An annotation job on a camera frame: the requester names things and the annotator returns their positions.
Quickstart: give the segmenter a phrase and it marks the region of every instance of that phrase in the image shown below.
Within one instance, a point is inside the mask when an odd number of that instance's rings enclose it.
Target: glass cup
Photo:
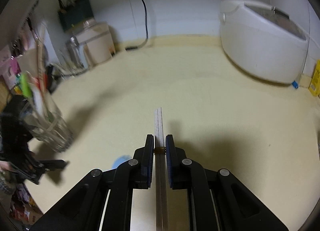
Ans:
[[[21,110],[20,118],[33,137],[56,152],[66,151],[73,142],[73,133],[49,93],[45,95],[42,108],[30,100]]]

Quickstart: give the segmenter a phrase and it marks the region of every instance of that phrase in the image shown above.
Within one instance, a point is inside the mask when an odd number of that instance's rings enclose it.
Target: power cord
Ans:
[[[141,0],[144,6],[144,13],[145,13],[145,25],[146,25],[146,39],[144,40],[143,43],[141,43],[140,45],[136,45],[136,46],[128,46],[126,48],[124,48],[125,50],[134,50],[134,49],[139,49],[142,48],[143,46],[146,45],[146,43],[148,42],[149,39],[149,35],[148,35],[148,25],[147,25],[147,7],[146,7],[146,3],[144,2],[144,0]]]

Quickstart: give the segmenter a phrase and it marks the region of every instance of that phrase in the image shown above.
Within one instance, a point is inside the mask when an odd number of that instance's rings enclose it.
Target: rice cooker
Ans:
[[[292,83],[302,72],[308,39],[286,13],[255,0],[223,0],[220,21],[225,53],[249,74]]]

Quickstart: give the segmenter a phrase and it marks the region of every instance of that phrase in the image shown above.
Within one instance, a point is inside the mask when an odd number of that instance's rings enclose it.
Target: beige container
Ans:
[[[84,55],[89,65],[97,65],[111,58],[115,46],[107,23],[97,23],[76,35],[79,44],[85,44]]]

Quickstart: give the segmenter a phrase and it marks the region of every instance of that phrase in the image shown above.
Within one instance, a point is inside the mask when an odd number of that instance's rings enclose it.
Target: beige countertop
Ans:
[[[39,207],[46,212],[90,170],[133,156],[154,134],[154,109],[162,107],[164,135],[173,134],[189,158],[229,169],[290,231],[298,230],[320,196],[317,98],[245,75],[211,37],[176,45],[168,39],[120,52],[58,87],[53,98],[76,138],[62,154],[31,142],[38,158],[70,161],[40,185],[26,183]],[[155,230],[154,185],[134,191],[132,230]],[[170,229],[188,230],[185,191],[171,190],[168,199]]]

